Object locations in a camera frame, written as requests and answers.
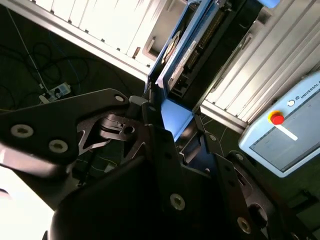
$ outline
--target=dark floor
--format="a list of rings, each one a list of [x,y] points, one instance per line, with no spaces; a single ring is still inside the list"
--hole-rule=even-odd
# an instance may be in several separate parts
[[[47,67],[41,74],[49,89],[57,84],[67,82],[73,87],[75,95],[106,88],[119,90],[127,96],[131,94],[142,95],[144,82],[108,63],[93,60],[87,60],[87,64],[89,64],[88,72],[82,60],[74,59],[71,61],[80,79],[80,84],[78,84],[76,74],[72,70],[70,63],[67,60],[56,61],[64,57],[61,51],[66,56],[94,58],[96,60],[98,58],[54,33],[49,34],[47,30],[14,12],[12,12],[12,16],[29,51],[36,52],[35,57],[39,65]],[[37,81],[39,81],[38,76],[35,73],[32,76],[25,67],[23,59],[19,57],[19,53],[24,57],[27,56],[27,53],[4,7],[0,7],[0,27],[2,29],[2,34],[0,35],[0,109],[14,110],[37,105],[40,103],[39,94],[42,92],[37,84]],[[4,46],[19,53],[5,49]],[[211,121],[206,125],[206,129],[221,138],[225,127],[218,122]],[[225,154],[231,150],[239,150],[239,137],[239,134],[226,129],[221,140],[221,146]],[[110,153],[108,156],[104,155],[104,150],[100,153],[100,156],[102,159],[113,159]],[[99,164],[103,165],[104,163],[98,163],[95,166],[96,169],[105,168],[105,165],[99,166]],[[320,198],[320,161],[318,157],[286,178],[278,178],[260,165],[257,168],[288,203],[297,199],[301,190],[308,190],[312,195]],[[320,226],[320,203],[300,213],[298,216],[309,229],[316,229]],[[320,239],[320,230],[315,234]]]

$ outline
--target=black cable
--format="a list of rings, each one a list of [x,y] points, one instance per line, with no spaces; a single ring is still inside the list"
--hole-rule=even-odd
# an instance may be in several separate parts
[[[43,51],[39,50],[40,47],[44,47],[46,50]],[[79,85],[81,84],[89,75],[90,73],[90,67],[87,61],[92,61],[92,62],[96,62],[96,63],[101,63],[103,64],[105,67],[107,67],[111,72],[113,72],[113,74],[121,81],[121,83],[123,84],[123,86],[125,87],[126,91],[132,95],[133,93],[131,92],[130,88],[125,84],[125,82],[123,81],[123,79],[119,76],[119,74],[112,69],[110,66],[108,66],[107,62],[100,60],[100,59],[95,59],[92,57],[81,57],[81,56],[68,56],[68,57],[61,57],[61,58],[57,58],[57,59],[53,59],[52,58],[52,51],[50,49],[50,47],[43,42],[38,42],[36,43],[33,48],[32,51],[29,53],[31,55],[31,57],[33,58],[33,60],[36,63],[37,69],[31,64],[29,63],[30,58],[29,58],[29,54],[22,54],[20,52],[18,52],[15,49],[9,48],[5,45],[0,44],[0,49],[5,49],[6,51],[8,51],[11,54],[14,55],[10,55],[10,54],[5,54],[5,53],[0,53],[0,56],[5,56],[7,58],[10,58],[12,60],[15,60],[17,62],[20,62],[22,64],[25,65],[25,67],[27,68],[28,72],[30,73],[30,75],[32,76],[32,78],[36,81],[36,83],[39,85],[40,82],[39,80],[34,76],[34,73],[37,73],[37,71],[41,74],[44,75],[46,78],[46,82],[49,84],[60,84],[62,82],[62,71],[58,66],[58,63],[61,63],[63,61],[82,61],[84,63],[84,70],[85,70],[85,74],[83,78],[79,79],[79,82],[68,82],[68,84],[70,85]],[[50,70],[52,67],[54,67],[57,70],[57,75],[58,78],[52,78],[50,76],[50,74],[48,74],[46,71]]]
[[[5,89],[5,90],[9,93],[9,95],[10,95],[10,97],[11,97],[11,99],[12,99],[13,109],[14,109],[14,110],[17,109],[16,101],[15,101],[15,98],[14,98],[12,92],[11,92],[6,86],[4,86],[4,85],[0,85],[0,88]]]
[[[37,91],[29,92],[23,98],[20,99],[18,105],[16,106],[16,109],[20,109],[21,105],[25,102],[26,98],[28,98],[29,96],[32,96],[32,95],[37,95],[39,97],[41,95],[41,93],[39,93]]]

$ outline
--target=red button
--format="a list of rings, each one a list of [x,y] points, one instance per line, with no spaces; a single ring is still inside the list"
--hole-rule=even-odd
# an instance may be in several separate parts
[[[283,124],[285,121],[285,117],[282,116],[281,113],[275,113],[270,117],[270,121],[274,124],[274,125],[280,125]]]

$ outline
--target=blue cable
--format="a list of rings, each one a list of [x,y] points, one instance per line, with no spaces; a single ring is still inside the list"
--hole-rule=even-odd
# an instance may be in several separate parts
[[[65,54],[65,52],[62,51],[62,49],[59,47],[59,45],[58,45],[57,43],[55,43],[55,41],[53,40],[50,31],[48,31],[48,35],[49,35],[49,38],[50,38],[52,44],[56,47],[56,49],[58,49],[58,51],[59,51],[64,57],[67,57],[67,55]],[[81,93],[80,79],[79,79],[78,73],[77,73],[76,69],[74,68],[74,66],[72,65],[72,63],[71,63],[71,61],[70,61],[69,59],[68,59],[68,63],[69,63],[72,71],[74,72],[74,74],[75,74],[75,76],[76,76],[76,79],[77,79],[77,81],[78,81],[79,93]]]

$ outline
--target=screw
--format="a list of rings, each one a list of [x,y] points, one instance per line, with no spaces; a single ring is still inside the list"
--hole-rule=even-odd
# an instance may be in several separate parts
[[[243,217],[238,217],[238,219],[236,221],[242,231],[244,231],[246,234],[251,233],[250,224],[248,223],[248,221],[246,219],[244,219]]]
[[[186,207],[185,200],[177,193],[172,193],[170,196],[170,202],[172,207],[178,211],[182,211]]]
[[[287,102],[287,105],[288,105],[289,107],[292,107],[293,105],[295,105],[295,100],[289,100],[289,101]]]
[[[244,157],[241,156],[239,153],[237,153],[235,156],[236,156],[236,158],[239,159],[240,161],[243,161],[243,160],[244,160]]]
[[[213,136],[213,135],[209,135],[209,138],[214,142],[217,141],[217,138],[215,136]]]
[[[49,142],[49,149],[56,154],[63,154],[68,150],[68,144],[65,141],[55,139]]]
[[[25,124],[17,124],[11,127],[11,134],[17,138],[25,139],[34,134],[32,127]]]
[[[115,99],[118,100],[119,102],[124,102],[124,101],[125,101],[125,99],[124,99],[122,96],[120,96],[120,95],[115,95],[114,97],[115,97]]]
[[[153,106],[149,106],[149,109],[154,111],[154,112],[156,111],[156,109]]]

